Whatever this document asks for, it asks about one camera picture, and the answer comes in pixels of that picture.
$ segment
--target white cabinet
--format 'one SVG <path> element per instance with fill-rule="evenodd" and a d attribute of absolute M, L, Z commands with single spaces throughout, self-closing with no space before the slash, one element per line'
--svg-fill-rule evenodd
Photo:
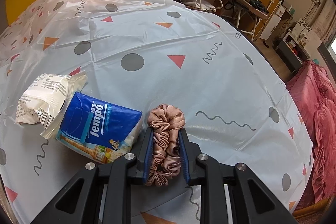
<path fill-rule="evenodd" d="M 282 5 L 280 5 L 277 11 L 271 16 L 268 23 L 266 24 L 264 31 L 262 32 L 260 36 L 261 39 L 267 40 L 271 36 L 272 32 L 275 30 L 275 28 L 279 24 L 284 12 L 285 12 L 285 8 Z"/>

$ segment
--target red blanket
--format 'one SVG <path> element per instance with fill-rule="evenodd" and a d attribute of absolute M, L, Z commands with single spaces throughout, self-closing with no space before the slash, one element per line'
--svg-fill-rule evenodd
<path fill-rule="evenodd" d="M 336 186 L 336 93 L 323 67 L 309 61 L 287 84 L 310 139 L 314 168 L 297 209 L 329 198 Z"/>

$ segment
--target metal screw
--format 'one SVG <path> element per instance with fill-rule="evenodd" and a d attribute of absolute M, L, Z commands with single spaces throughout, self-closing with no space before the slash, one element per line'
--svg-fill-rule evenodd
<path fill-rule="evenodd" d="M 207 159 L 209 158 L 209 156 L 208 156 L 207 154 L 199 154 L 199 155 L 198 155 L 198 158 L 199 158 L 200 160 L 207 160 Z"/>
<path fill-rule="evenodd" d="M 88 162 L 86 165 L 85 165 L 85 168 L 87 170 L 92 170 L 93 168 L 95 168 L 96 165 L 93 163 L 93 162 Z"/>
<path fill-rule="evenodd" d="M 245 171 L 246 169 L 247 169 L 247 166 L 246 166 L 246 164 L 243 164 L 243 163 L 238 163 L 237 165 L 236 165 L 236 167 L 237 167 L 237 169 L 238 170 L 240 170 L 240 171 Z"/>
<path fill-rule="evenodd" d="M 133 153 L 127 153 L 127 154 L 125 154 L 125 159 L 127 159 L 127 160 L 132 160 L 132 159 L 134 159 L 134 154 Z"/>

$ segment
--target plastic sheet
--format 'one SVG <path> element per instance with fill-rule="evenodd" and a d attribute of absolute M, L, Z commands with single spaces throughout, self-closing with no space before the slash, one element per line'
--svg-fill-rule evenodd
<path fill-rule="evenodd" d="M 0 39 L 0 172 L 20 223 L 87 163 L 43 139 L 40 124 L 14 123 L 42 73 L 85 70 L 82 92 L 142 111 L 143 128 L 152 108 L 174 105 L 203 153 L 246 163 L 288 210 L 300 200 L 313 165 L 305 125 L 285 84 L 220 17 L 172 0 L 38 0 Z M 199 205 L 200 188 L 181 175 L 168 187 L 132 187 L 133 224 L 198 223 Z"/>

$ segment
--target pink scrunchie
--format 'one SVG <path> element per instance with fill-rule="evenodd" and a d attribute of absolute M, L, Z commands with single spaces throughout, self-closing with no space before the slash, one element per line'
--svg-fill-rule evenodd
<path fill-rule="evenodd" d="M 148 126 L 154 129 L 153 158 L 146 185 L 167 185 L 180 173 L 179 129 L 185 125 L 183 112 L 162 104 L 152 109 Z"/>

